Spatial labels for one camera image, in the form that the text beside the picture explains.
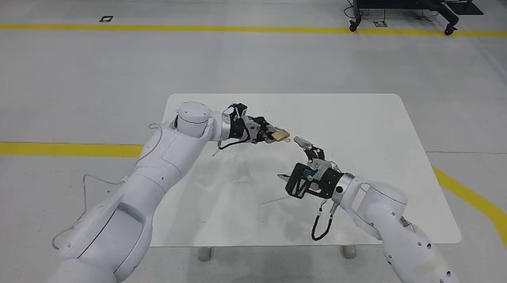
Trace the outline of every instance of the yellow floor line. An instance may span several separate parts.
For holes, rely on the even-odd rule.
[[[349,28],[319,28],[304,26],[222,26],[222,25],[59,25],[59,24],[0,24],[0,30],[66,30],[106,32],[229,32],[229,33],[313,33],[352,34]],[[425,29],[361,29],[358,35],[444,36],[440,30]],[[455,31],[453,36],[507,37],[507,31]]]
[[[0,142],[0,155],[108,156],[137,158],[143,149],[137,144],[81,144]]]
[[[0,155],[45,155],[45,156],[100,156],[100,157],[139,157],[142,145],[138,144],[91,144],[91,143],[26,143],[0,142]],[[498,231],[507,248],[507,216],[499,208],[481,197],[473,190],[451,178],[446,173],[433,168],[438,182],[466,201],[472,207],[487,215]]]
[[[443,187],[491,219],[500,235],[501,241],[503,241],[505,248],[507,248],[507,216],[504,211],[436,167],[433,167],[433,170],[435,171],[436,179],[438,179],[438,182]]]

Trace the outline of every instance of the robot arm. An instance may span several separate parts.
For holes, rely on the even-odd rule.
[[[314,240],[320,240],[327,234],[335,210],[341,207],[353,218],[357,227],[382,240],[387,263],[403,283],[459,281],[428,236],[403,217],[407,205],[405,194],[384,183],[369,182],[342,173],[335,163],[325,160],[322,149],[299,137],[295,137],[294,141],[303,148],[308,162],[307,165],[297,163],[290,176],[279,175],[287,181],[285,189],[288,194],[302,198],[305,193],[310,193],[324,201],[333,201],[328,228],[323,235],[315,237],[321,206],[312,231]],[[366,194],[355,210],[353,202],[360,190]]]
[[[63,242],[64,261],[48,282],[125,280],[150,246],[155,209],[190,171],[207,142],[232,138],[236,143],[271,143],[288,136],[263,117],[247,116],[243,104],[230,109],[231,113],[220,113],[198,102],[183,104],[145,144],[125,184],[87,214]]]

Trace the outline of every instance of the table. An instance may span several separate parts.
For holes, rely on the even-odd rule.
[[[434,243],[461,233],[407,111],[395,94],[174,94],[164,120],[185,101],[222,111],[231,102],[248,114],[311,141],[343,171],[389,183],[409,199],[405,217]],[[241,144],[212,156],[209,143],[189,174],[154,214],[151,247],[378,244],[338,209],[330,233],[311,239],[320,199],[289,197],[276,175],[306,156],[293,142]],[[320,223],[316,233],[322,233]]]

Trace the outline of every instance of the caster wheel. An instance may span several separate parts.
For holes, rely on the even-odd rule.
[[[457,30],[457,28],[455,28],[455,27],[454,27],[454,25],[450,25],[450,24],[449,24],[449,25],[447,25],[447,26],[445,27],[444,34],[445,34],[446,36],[450,36],[450,35],[451,35],[454,31],[456,31],[456,30]]]

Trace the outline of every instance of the floor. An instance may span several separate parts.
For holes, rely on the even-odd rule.
[[[477,2],[463,31],[505,31],[507,0]],[[348,28],[346,0],[0,0],[0,24]],[[444,21],[387,11],[389,31]],[[359,29],[373,29],[371,11]],[[432,165],[507,210],[507,39],[352,33],[0,29],[0,141],[137,143],[173,93],[396,93]],[[80,175],[111,179],[134,159],[0,156],[0,283],[43,281],[52,236],[80,213]],[[89,202],[113,186],[90,183]],[[490,219],[445,196],[463,239],[441,245],[462,281],[503,282],[507,250]],[[381,247],[152,248],[126,282],[396,282]]]

